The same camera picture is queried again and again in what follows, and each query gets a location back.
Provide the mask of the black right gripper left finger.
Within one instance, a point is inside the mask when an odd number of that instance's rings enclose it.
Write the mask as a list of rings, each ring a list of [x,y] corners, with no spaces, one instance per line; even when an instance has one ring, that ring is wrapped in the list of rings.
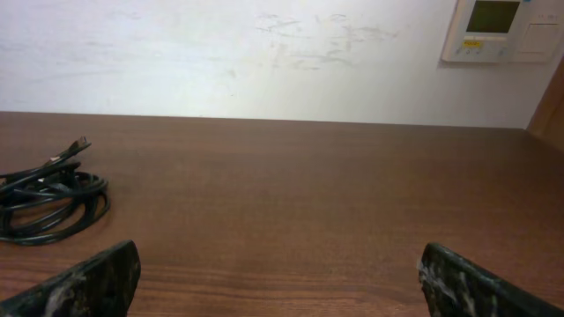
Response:
[[[140,278],[137,247],[122,241],[1,302],[9,317],[125,317]]]

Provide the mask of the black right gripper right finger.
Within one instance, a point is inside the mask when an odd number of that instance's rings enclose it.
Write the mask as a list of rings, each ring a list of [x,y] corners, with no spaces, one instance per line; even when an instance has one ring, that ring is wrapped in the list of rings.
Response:
[[[563,310],[438,243],[426,245],[419,283],[432,317],[563,317]]]

